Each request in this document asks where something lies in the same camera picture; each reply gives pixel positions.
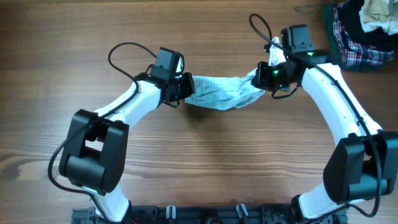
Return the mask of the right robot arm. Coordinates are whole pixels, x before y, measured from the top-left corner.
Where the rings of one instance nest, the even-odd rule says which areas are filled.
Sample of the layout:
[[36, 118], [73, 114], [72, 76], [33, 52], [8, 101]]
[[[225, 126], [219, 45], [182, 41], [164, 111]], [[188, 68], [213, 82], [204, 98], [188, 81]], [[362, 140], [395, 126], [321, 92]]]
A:
[[335, 141], [335, 150], [313, 190], [294, 197], [292, 219], [313, 223], [358, 202], [381, 198], [394, 190], [397, 177], [397, 133], [385, 132], [370, 118], [345, 83], [327, 50], [313, 48], [305, 25], [281, 32], [280, 44], [269, 40], [268, 62], [259, 62], [252, 84], [274, 99], [304, 89], [317, 104]]

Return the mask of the light blue striped baby pants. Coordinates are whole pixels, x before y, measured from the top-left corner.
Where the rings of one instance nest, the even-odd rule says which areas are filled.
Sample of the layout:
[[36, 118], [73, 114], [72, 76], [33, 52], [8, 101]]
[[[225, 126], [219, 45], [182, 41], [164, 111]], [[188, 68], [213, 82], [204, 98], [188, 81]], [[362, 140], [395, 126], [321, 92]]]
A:
[[251, 104], [266, 92], [252, 84], [256, 70], [244, 77], [193, 76], [195, 92], [185, 102], [214, 110], [242, 108]]

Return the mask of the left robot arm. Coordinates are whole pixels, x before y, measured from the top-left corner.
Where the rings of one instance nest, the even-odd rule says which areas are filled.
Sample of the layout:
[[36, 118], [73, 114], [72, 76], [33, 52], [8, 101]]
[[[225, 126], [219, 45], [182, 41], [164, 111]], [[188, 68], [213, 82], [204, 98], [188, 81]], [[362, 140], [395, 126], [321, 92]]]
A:
[[137, 223], [119, 181], [124, 171], [129, 129], [161, 104], [176, 108], [195, 92], [181, 53], [161, 47], [155, 63], [132, 78], [130, 88], [94, 112], [77, 111], [66, 140], [55, 151], [59, 173], [94, 205], [72, 212], [72, 223]]

